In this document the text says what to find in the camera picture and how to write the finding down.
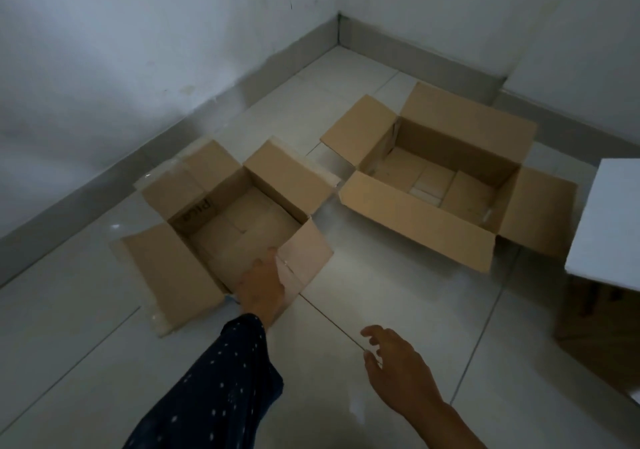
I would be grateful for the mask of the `person's right hand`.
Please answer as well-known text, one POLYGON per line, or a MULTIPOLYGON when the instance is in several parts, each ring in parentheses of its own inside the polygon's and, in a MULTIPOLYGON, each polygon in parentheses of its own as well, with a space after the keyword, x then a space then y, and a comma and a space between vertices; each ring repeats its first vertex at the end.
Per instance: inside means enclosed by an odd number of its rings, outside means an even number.
POLYGON ((370 385, 382 401, 401 415, 420 399, 443 400, 432 372, 421 355, 392 329, 370 325, 361 330, 376 348, 381 375, 368 375, 370 385))

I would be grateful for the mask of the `person's left hand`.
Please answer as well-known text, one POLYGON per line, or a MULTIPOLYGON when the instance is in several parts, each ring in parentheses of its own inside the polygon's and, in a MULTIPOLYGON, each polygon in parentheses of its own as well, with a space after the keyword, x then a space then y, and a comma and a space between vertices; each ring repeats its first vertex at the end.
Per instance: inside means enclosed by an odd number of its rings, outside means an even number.
POLYGON ((264 258, 255 259, 241 275, 236 286, 236 299, 241 312, 257 317, 267 332, 282 312, 285 288, 279 275, 264 275, 264 258))

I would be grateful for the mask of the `small cardboard box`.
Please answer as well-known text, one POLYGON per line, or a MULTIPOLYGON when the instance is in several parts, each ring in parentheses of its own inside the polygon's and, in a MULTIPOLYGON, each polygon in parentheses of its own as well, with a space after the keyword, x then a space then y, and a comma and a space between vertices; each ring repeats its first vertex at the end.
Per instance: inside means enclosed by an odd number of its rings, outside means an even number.
POLYGON ((240 163, 204 136, 140 178, 135 188, 160 220, 112 249, 156 334, 221 305, 271 247, 286 309, 333 255, 312 217, 340 183, 276 137, 240 163))

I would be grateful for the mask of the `person's left forearm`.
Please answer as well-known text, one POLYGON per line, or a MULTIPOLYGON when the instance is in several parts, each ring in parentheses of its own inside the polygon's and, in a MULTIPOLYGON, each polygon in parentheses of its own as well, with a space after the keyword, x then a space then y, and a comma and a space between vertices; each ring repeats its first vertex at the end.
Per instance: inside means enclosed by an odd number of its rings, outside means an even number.
POLYGON ((240 315, 142 417, 122 449, 253 449, 283 390, 263 324, 240 315))

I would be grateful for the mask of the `person's right forearm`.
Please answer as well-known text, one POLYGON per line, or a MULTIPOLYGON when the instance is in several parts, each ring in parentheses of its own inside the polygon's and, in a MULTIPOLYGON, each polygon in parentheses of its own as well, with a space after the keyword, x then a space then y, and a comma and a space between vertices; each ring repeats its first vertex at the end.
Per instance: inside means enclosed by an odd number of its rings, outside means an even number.
POLYGON ((428 449, 488 449, 459 413, 442 400, 420 399, 401 415, 428 449))

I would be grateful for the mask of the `large open cardboard box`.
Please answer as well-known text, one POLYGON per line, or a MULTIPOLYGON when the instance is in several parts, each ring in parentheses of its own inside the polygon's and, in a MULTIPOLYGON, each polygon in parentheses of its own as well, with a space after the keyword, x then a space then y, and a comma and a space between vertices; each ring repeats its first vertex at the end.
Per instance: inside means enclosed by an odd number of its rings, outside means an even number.
POLYGON ((526 167, 537 125, 416 83, 400 113, 364 95, 321 137, 355 171, 342 205, 478 272, 502 238, 564 261, 578 186, 526 167))

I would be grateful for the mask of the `white table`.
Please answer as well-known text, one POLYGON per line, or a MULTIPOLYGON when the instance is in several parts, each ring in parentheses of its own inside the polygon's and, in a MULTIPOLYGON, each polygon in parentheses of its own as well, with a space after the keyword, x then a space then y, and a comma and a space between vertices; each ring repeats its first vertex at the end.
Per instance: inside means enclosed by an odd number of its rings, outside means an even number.
POLYGON ((602 159, 564 269, 640 292, 640 159, 602 159))

